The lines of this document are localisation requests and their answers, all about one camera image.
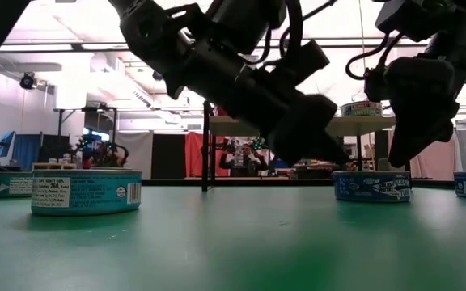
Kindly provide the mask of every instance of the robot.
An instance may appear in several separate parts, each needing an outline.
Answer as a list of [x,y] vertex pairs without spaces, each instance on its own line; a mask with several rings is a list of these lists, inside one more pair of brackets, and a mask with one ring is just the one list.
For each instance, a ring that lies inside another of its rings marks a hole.
[[[0,9],[0,45],[29,1],[0,0],[6,8]],[[109,1],[121,17],[131,52],[162,77],[172,98],[184,87],[195,91],[259,129],[288,164],[301,158],[348,161],[324,130],[337,105],[322,94],[295,89],[329,63],[315,41],[302,45],[303,21],[336,1],[307,15],[299,0],[214,0],[206,12],[197,4],[163,9],[153,0]],[[386,50],[383,62],[359,79],[369,100],[390,100],[396,132],[389,162],[400,167],[430,143],[451,138],[451,118],[459,109],[455,100],[466,83],[466,0],[373,1],[383,2],[375,25],[386,34],[377,53]],[[279,45],[281,59],[265,61],[270,41],[259,61],[244,58],[263,36],[271,39],[287,14],[290,26]],[[391,40],[393,31],[399,35]],[[418,56],[386,65],[387,53],[401,37],[430,38],[430,44]]]

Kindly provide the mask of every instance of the ceiling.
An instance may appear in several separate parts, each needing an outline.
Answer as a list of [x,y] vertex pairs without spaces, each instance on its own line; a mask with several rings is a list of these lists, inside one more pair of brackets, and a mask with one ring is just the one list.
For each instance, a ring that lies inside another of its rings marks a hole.
[[[162,7],[168,8],[195,2],[195,0],[159,0]],[[198,1],[205,10],[211,0]],[[316,8],[322,1],[302,0],[303,12]],[[374,44],[379,43],[383,34],[379,32],[374,22],[382,4],[367,0],[340,0],[335,6],[329,7],[321,14],[309,19],[304,25],[304,37],[319,38],[320,44]],[[124,39],[119,29],[119,18],[114,8],[107,0],[78,0],[74,3],[54,3],[52,0],[36,0],[31,2],[23,13],[19,22],[8,36],[5,45],[10,47],[17,44],[66,44],[66,43],[123,43]],[[286,21],[282,28],[288,26]],[[281,30],[273,33],[278,38]],[[354,48],[325,48],[330,64],[323,70],[299,85],[304,93],[323,93],[338,105],[363,99],[363,83],[354,81],[345,74],[345,64],[353,56],[367,51],[362,46]],[[423,48],[401,47],[394,48],[388,60],[397,57],[414,56]],[[13,66],[21,63],[73,63],[81,54],[87,53],[2,53],[0,61],[8,61]],[[260,55],[256,50],[253,55]],[[269,59],[277,58],[277,51],[273,50]],[[204,100],[197,94],[186,91],[182,98],[173,100],[166,95],[164,82],[157,82],[152,78],[153,70],[129,52],[107,53],[107,59],[118,58],[125,65],[125,76],[133,81],[142,91],[150,94],[160,107],[200,107]],[[356,74],[361,75],[366,66],[376,64],[377,57],[368,57],[352,65]],[[39,72],[38,78],[52,84],[62,83],[61,71]],[[88,101],[103,101],[117,106],[137,106],[129,95],[118,90],[126,82],[114,75],[90,74],[84,88]],[[459,102],[466,105],[466,87],[463,89]]]

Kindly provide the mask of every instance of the person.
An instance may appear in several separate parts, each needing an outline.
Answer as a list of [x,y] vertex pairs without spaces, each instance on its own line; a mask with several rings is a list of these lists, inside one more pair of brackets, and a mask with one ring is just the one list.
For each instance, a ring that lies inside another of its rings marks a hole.
[[230,177],[257,177],[258,171],[268,170],[264,156],[253,151],[250,145],[242,145],[243,165],[235,165],[235,153],[226,149],[220,157],[219,167],[230,170]]

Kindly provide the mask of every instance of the red curtain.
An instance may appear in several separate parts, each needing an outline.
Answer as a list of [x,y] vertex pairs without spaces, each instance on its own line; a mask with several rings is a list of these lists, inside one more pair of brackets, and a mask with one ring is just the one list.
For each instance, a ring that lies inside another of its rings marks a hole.
[[[217,144],[222,144],[224,137],[217,137]],[[184,151],[186,153],[186,177],[201,177],[202,175],[202,134],[189,133],[186,135]],[[218,167],[222,150],[215,151],[215,176],[227,177],[228,171]]]

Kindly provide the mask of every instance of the table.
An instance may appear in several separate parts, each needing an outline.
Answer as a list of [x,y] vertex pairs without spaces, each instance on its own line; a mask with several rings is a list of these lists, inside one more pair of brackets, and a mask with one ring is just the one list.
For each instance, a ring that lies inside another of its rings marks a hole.
[[34,217],[0,200],[0,290],[466,291],[466,199],[333,188],[143,188],[138,211]]
[[[248,124],[239,122],[227,116],[213,116],[213,111],[208,101],[204,102],[204,128],[203,128],[203,155],[202,155],[202,191],[208,191],[208,186],[215,181],[215,150],[216,137],[251,137],[259,135],[258,130]],[[358,170],[362,171],[362,146],[361,136],[375,131],[391,128],[395,125],[395,117],[382,116],[350,116],[333,117],[326,131],[332,136],[357,138]]]

